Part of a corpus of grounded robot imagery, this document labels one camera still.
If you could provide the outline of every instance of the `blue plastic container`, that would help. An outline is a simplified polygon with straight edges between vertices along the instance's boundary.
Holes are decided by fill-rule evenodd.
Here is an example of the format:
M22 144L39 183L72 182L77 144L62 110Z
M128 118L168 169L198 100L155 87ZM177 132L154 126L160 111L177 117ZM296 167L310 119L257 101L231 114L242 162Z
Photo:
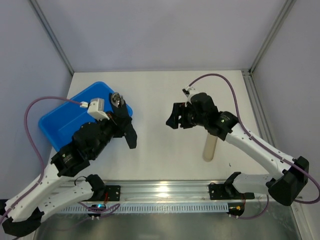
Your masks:
M114 91L104 82L98 81L87 87L82 92L71 98L77 102L88 102L91 99L104 99L104 111L112 111L109 94ZM127 105L128 113L132 116L133 111ZM72 141L73 134L81 125L95 122L95 119L87 114L87 109L71 102L65 102L56 109L50 111L39 120L39 127L49 139L54 149L58 152L61 147Z

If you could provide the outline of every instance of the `black mount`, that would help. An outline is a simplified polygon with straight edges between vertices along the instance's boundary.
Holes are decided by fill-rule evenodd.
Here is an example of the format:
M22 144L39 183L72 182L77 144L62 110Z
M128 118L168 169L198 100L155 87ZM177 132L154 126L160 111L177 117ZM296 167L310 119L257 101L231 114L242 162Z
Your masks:
M120 195L121 195L121 186L120 185L106 185L102 196L97 201L103 202L106 198L106 194L107 194L107 201L108 202L119 202Z
M309 162L304 157L300 156L295 159L294 164L307 173L309 172ZM266 186L274 200L284 206L290 206L307 183L307 176L292 166L284 172L281 178L272 179L266 183Z
M228 215L241 216L245 212L245 205L238 202L228 202L228 209Z
M105 190L104 181L102 181L102 179L97 174L91 174L87 176L85 181L91 185L91 191L93 192L92 197L87 201L97 201L98 199L100 199Z
M233 173L224 183L209 184L210 200L242 200L242 199L255 199L255 195L252 192L240 193L233 186L235 178L241 174L241 172Z
M40 227L43 215L44 212L37 207L27 220L13 222L12 217L9 217L2 223L2 227L6 234L22 238Z

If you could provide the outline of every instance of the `white surface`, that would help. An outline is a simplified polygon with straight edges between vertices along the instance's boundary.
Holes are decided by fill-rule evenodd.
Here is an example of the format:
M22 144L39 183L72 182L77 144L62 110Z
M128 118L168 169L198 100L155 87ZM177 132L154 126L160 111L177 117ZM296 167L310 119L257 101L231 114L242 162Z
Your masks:
M249 68L285 0L38 0L75 72Z
M248 128L257 133L241 71L215 71L225 75L235 88L240 112ZM241 171L267 173L236 147L218 141L212 162L202 159L207 137L204 128L173 130L166 126L174 102L185 102L187 84L207 71L149 71L75 73L68 97L97 81L121 93L133 109L133 127L138 139L129 149L124 138L112 139L91 166L79 176L98 174L104 180L207 180L226 179ZM207 77L194 85L211 95L218 109L235 113L231 91L218 77Z
M309 172L320 181L320 1L296 1L270 49L254 74L262 103L278 146L309 160ZM302 191L313 200L311 181ZM314 239L320 239L320 204L306 206L313 219Z
M241 173L234 179L232 185L239 193L256 193L269 195L269 189L266 183L270 182L272 179L273 177L269 174L247 175Z

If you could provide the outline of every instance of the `purple cable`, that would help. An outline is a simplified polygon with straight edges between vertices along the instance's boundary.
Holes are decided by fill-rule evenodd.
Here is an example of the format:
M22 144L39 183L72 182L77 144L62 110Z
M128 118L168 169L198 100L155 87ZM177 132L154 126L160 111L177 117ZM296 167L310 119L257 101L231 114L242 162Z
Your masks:
M215 76L215 77L220 77L222 78L229 86L232 96L233 96L233 100L234 100L234 105L235 105L235 111L236 111L236 115L238 117L239 120L239 124L241 125L243 131L249 136L249 138L251 138L256 144L258 144L261 148L263 148L264 150L266 150L268 153L274 155L276 158L280 159L281 161L285 162L286 164L289 164L290 166L294 167L295 169L297 169L298 171L300 171L301 173L303 173L307 178L309 178L314 184L315 186L318 188L319 191L319 196L317 197L317 199L312 200L312 201L301 201L301 200L294 200L297 203L300 204L315 204L318 203L320 201L320 185L319 183L306 171L304 171L303 169L301 169L300 167L298 167L297 165L293 164L292 162L288 161L287 159L282 158L280 155L278 155L276 152L272 151L271 149L269 149L267 146L265 146L263 143L259 142L254 136L251 136L250 132L246 129L246 127L244 126L241 117L240 117L240 113L239 113L239 106L238 106L238 101L237 101L237 97L236 97L236 93L234 88L232 87L230 81L223 75L220 75L218 73L209 73L209 74L205 74L202 75L200 77L198 77L197 79L195 79L194 81L192 81L189 84L189 87L191 87L194 83L196 83L197 81L199 81L200 79L203 79L205 77L209 77L209 76Z
M78 204L80 204L81 206L83 206L85 209L89 210L90 212L96 213L96 214L101 214L101 213L105 213L113 208L116 208L116 210L120 207L120 203L116 203L115 205L112 205L111 207L108 207L107 209L101 210L101 208L98 207L90 207L85 205L82 202L78 202Z
M107 214L101 216L100 219L104 219L104 218L107 218L107 217L111 216L115 211L118 210L119 207L120 207L120 204L119 204L119 203L117 203L117 204L109 207L108 209L112 209L112 208L114 208L114 209L113 209L111 212L108 212ZM43 230L43 232L42 232L42 234L40 235L40 238L39 238L39 239L43 239L43 236L44 236L44 234L45 234L45 232L47 231L48 228L52 229L53 231L66 232L66 231L70 231L70 230L76 228L77 226L79 226L80 224L83 224L84 222L86 222L86 221L88 221L88 220L92 220L92 218L91 218L91 217L87 217L87 218L85 218L85 219L77 222L75 225L73 225L73 226L71 226L71 227L69 227L69 228L65 228L65 229L53 228L53 227L50 227L50 225L47 223L47 226L46 226L45 229Z
M111 212L108 212L108 213L106 213L105 215L103 215L103 216L101 216L101 217L99 217L99 218L100 218L100 219L104 219L104 218L109 217L109 216L112 215L115 211L117 211L119 207L120 207L120 204L117 203L117 204L109 207L108 209L105 209L105 210L103 210L103 211L98 212L98 213L104 213L104 212L106 212L106 211L114 208ZM70 230L74 229L75 227L79 226L80 224L82 224L82 223L84 223L84 222L86 222L86 221L88 221L88 220L91 220L91 219L92 219L91 217L87 217L87 218L81 220L80 222L76 223L75 225L73 225L73 226L71 226L71 227L69 227L69 228L65 228L65 229L51 228L51 229L54 230L54 231L62 231L62 232L70 231Z
M26 136L33 148L33 150L35 151L35 154L36 156L38 157L39 161L40 161L40 165L41 165L41 174L40 174L40 177L39 177L39 180L37 183L35 183L28 191L26 191L24 194L22 194L11 206L10 208L2 215L1 219L0 219L0 224L2 224L3 220L6 218L6 216L11 212L11 210L23 199L25 198L28 194L30 194L38 185L39 183L42 181L42 179L44 178L44 173L45 173L45 164L44 164L44 160L42 159L41 157L41 154L39 152L39 150L37 149L31 135L30 135L30 132L29 132L29 128L28 128L28 114L29 114L29 111L31 109L31 107L41 101L41 100L45 100L45 99L58 99L58 100L63 100L65 102L71 102L73 104L78 104L78 105L81 105L80 102L78 101L74 101L74 100L70 100L70 99L67 99L65 97L60 97L60 96L43 96L43 97L39 97L37 98L36 100L34 100L33 102L31 102L29 104L29 106L26 108L25 112L24 112L24 118L23 118L23 124L24 124L24 130L25 130L25 133L26 133Z

